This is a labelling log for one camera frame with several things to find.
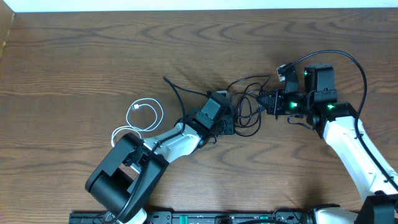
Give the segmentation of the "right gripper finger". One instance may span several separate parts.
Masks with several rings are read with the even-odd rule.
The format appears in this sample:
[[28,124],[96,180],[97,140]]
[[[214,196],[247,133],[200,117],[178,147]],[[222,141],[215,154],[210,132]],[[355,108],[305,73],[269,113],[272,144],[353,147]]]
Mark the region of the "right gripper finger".
[[274,113],[274,100],[272,98],[257,98],[259,109],[261,112],[266,111],[267,114]]
[[265,91],[265,92],[262,92],[261,94],[259,94],[256,97],[256,100],[257,101],[269,101],[269,99],[272,98],[272,96],[273,96],[273,91]]

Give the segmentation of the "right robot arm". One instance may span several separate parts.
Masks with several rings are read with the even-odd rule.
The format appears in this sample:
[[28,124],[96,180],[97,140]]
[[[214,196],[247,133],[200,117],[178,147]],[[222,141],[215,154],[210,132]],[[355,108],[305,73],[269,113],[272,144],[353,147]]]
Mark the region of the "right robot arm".
[[300,222],[397,223],[397,172],[366,134],[359,112],[338,101],[333,67],[307,65],[303,92],[294,68],[282,65],[277,72],[284,89],[261,93],[257,102],[269,115],[304,118],[304,126],[337,153],[363,201],[358,213],[339,205],[320,205],[303,214]]

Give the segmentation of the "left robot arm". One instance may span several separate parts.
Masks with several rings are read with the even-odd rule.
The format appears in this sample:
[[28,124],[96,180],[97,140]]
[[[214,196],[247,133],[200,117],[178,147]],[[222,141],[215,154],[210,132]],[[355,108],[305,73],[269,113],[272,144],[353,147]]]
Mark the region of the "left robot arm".
[[107,210],[104,223],[144,223],[144,205],[165,170],[235,129],[234,107],[226,90],[211,92],[204,107],[186,114],[158,136],[125,134],[90,175],[85,189]]

